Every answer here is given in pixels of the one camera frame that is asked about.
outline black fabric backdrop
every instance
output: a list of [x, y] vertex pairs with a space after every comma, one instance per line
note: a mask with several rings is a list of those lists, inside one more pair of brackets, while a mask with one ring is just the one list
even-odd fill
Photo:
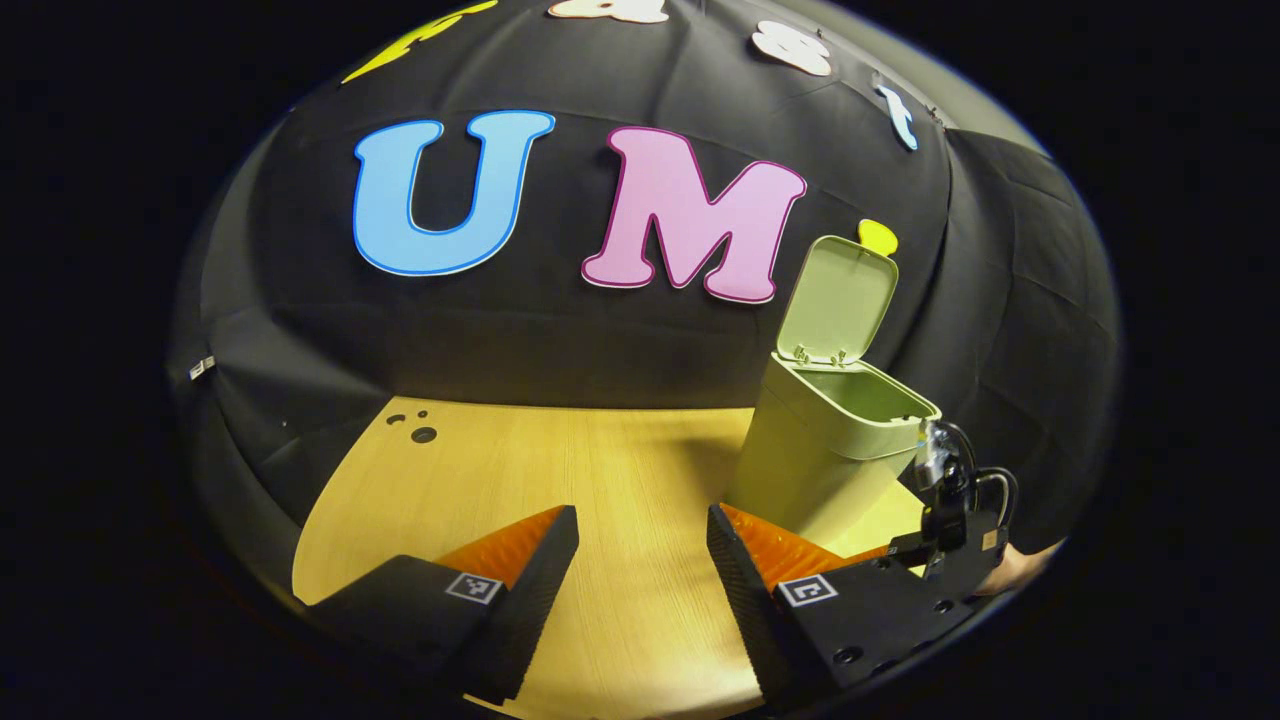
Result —
[[[1055, 164], [997, 138], [945, 133], [899, 88], [920, 140], [908, 152], [872, 90], [876, 68], [833, 45], [832, 76], [813, 77], [750, 45], [755, 24], [777, 18], [763, 4], [673, 3], [671, 19], [654, 26], [544, 10], [502, 3], [347, 85], [323, 85], [259, 143], [197, 233], [170, 377], [188, 393], [187, 368], [216, 357], [202, 382], [216, 388], [234, 447], [284, 514], [305, 523], [392, 395], [754, 405], [809, 243], [851, 237], [873, 218], [900, 238], [900, 282], [867, 361], [937, 402], [982, 462], [1019, 477], [1016, 547], [1036, 552], [1064, 537], [1106, 448], [1120, 332], [1101, 240]], [[412, 204], [419, 223], [452, 227], [470, 210], [480, 151], [466, 123], [502, 109], [557, 118], [534, 145], [503, 250], [435, 278], [365, 261], [351, 232], [355, 145], [398, 122], [440, 120], [444, 136], [424, 152]], [[712, 197], [754, 160], [805, 178], [771, 302], [739, 305], [703, 290], [723, 247], [681, 290], [660, 270], [636, 290], [580, 277], [608, 225], [621, 161], [605, 138], [622, 126], [690, 138]], [[660, 268], [652, 229], [646, 254]], [[276, 521], [218, 515], [227, 528]]]

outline orange finger pad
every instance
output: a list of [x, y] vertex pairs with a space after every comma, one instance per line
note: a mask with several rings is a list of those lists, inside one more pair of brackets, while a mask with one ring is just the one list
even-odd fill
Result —
[[751, 561], [755, 562], [755, 569], [764, 579], [764, 587], [771, 593], [778, 583], [828, 573], [846, 565], [879, 557], [887, 552], [887, 547], [879, 547], [852, 557], [840, 557], [835, 552], [823, 550], [820, 546], [750, 512], [742, 512], [723, 502], [719, 506], [732, 523], [737, 537], [746, 546]]
[[534, 556], [538, 544], [543, 542], [548, 528], [556, 521], [564, 506], [559, 505], [512, 523], [500, 530], [470, 542], [453, 552], [448, 552], [434, 562], [452, 568], [460, 573], [471, 573], [485, 578], [502, 580], [507, 589], [516, 585], [529, 559]]

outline pink letter m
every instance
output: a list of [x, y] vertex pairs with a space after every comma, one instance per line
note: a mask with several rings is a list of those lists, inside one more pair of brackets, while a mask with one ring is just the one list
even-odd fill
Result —
[[684, 137], [654, 128], [609, 133], [622, 155], [622, 177], [604, 247], [582, 263], [582, 277], [603, 287], [643, 287], [655, 273], [644, 259], [653, 222], [675, 287], [685, 287], [728, 238], [724, 261], [707, 274], [707, 292], [735, 302], [768, 302], [773, 261], [791, 205], [805, 193], [804, 178], [774, 163], [751, 163], [716, 201]]

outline sticker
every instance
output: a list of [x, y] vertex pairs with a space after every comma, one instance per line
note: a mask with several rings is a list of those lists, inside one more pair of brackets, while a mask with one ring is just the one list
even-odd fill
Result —
[[453, 597], [461, 597], [462, 600], [470, 600], [480, 605], [489, 605], [493, 601], [493, 596], [498, 594], [498, 588], [500, 587], [502, 580], [462, 573], [456, 580], [449, 583], [449, 587], [444, 592]]
[[733, 302], [768, 302], [782, 229], [806, 184], [794, 170], [755, 161], [714, 201], [708, 199], [694, 147], [673, 132], [625, 127], [609, 133], [622, 155], [604, 246], [582, 263], [582, 278], [600, 287], [644, 287], [657, 270], [644, 258], [649, 224], [657, 228], [667, 277], [687, 286], [722, 242], [707, 292]]
[[462, 19], [462, 15], [470, 15], [470, 14], [474, 14], [474, 13], [488, 10], [489, 8], [493, 8], [497, 4], [498, 4], [498, 0], [489, 0], [488, 3], [480, 3], [479, 5], [472, 5], [470, 8], [463, 8], [463, 9], [458, 10], [458, 12], [456, 12], [456, 13], [449, 13], [448, 15], [444, 15], [440, 19], [431, 20], [431, 22], [426, 23], [425, 26], [415, 29], [413, 32], [410, 32], [410, 33], [404, 35], [403, 37], [401, 37], [396, 42], [392, 42], [390, 45], [388, 45], [385, 50], [383, 50], [378, 55], [374, 55], [372, 60], [369, 60], [367, 63], [365, 63], [364, 65], [361, 65], [358, 70], [356, 70], [356, 72], [351, 73], [349, 76], [347, 76], [346, 78], [343, 78], [343, 81], [340, 83], [338, 83], [338, 85], [346, 85], [346, 83], [351, 82], [352, 79], [355, 79], [355, 78], [357, 78], [357, 77], [367, 73], [369, 70], [374, 70], [374, 69], [378, 69], [378, 68], [380, 68], [380, 67], [383, 67], [383, 65], [385, 65], [388, 63], [393, 63], [396, 60], [399, 60], [401, 58], [403, 58], [404, 55], [408, 54], [410, 49], [415, 44], [421, 42], [424, 40], [430, 40], [430, 38], [435, 37], [436, 35], [440, 35], [442, 32], [449, 29], [451, 27], [453, 27], [454, 24], [457, 24], [458, 20]]
[[782, 588], [782, 594], [787, 598], [791, 607], [822, 602], [840, 594], [836, 592], [836, 588], [831, 587], [827, 578], [823, 578], [822, 575], [810, 575], [808, 578], [800, 578], [799, 580], [787, 580], [785, 583], [778, 583], [778, 587]]
[[751, 33], [751, 42], [760, 53], [800, 68], [812, 76], [831, 74], [831, 63], [827, 61], [831, 51], [818, 40], [773, 20], [760, 20], [756, 27], [759, 32]]
[[897, 133], [897, 138], [901, 140], [902, 145], [905, 145], [909, 150], [919, 147], [919, 141], [916, 141], [915, 136], [911, 135], [911, 111], [902, 104], [902, 99], [883, 85], [877, 85], [876, 91], [888, 100], [888, 117], [893, 120], [893, 132]]
[[874, 250], [888, 258], [897, 250], [897, 236], [893, 231], [877, 223], [876, 220], [860, 220], [858, 223], [858, 242], [868, 250]]
[[530, 147], [554, 127], [556, 118], [532, 110], [472, 119], [467, 132], [481, 146], [471, 214], [448, 231], [419, 227], [411, 208], [419, 158], [444, 126], [415, 120], [365, 137], [356, 145], [361, 167], [352, 220], [360, 254], [396, 275], [447, 275], [484, 263], [516, 228]]
[[557, 18], [613, 18], [628, 23], [662, 23], [663, 0], [566, 0], [547, 10]]
[[196, 378], [198, 378], [200, 375], [204, 375], [204, 374], [205, 374], [205, 370], [209, 370], [209, 369], [210, 369], [210, 368], [212, 368], [212, 366], [214, 366], [214, 356], [212, 356], [212, 355], [210, 355], [209, 357], [205, 357], [205, 359], [204, 359], [204, 360], [201, 360], [200, 363], [196, 363], [196, 365], [195, 365], [195, 366], [193, 366], [192, 369], [187, 370], [187, 375], [188, 375], [188, 377], [189, 377], [189, 378], [191, 378], [192, 380], [195, 380], [195, 379], [196, 379]]

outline person's hand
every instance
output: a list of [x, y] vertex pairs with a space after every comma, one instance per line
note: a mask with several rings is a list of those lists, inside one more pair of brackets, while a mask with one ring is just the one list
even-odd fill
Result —
[[1048, 559], [1053, 556], [1057, 548], [1062, 547], [1064, 542], [1057, 541], [1052, 547], [1047, 547], [1036, 555], [1023, 555], [1018, 552], [1012, 543], [1006, 544], [1004, 561], [987, 575], [987, 579], [978, 585], [978, 589], [973, 594], [1000, 594], [1005, 591], [1025, 585], [1044, 570]]

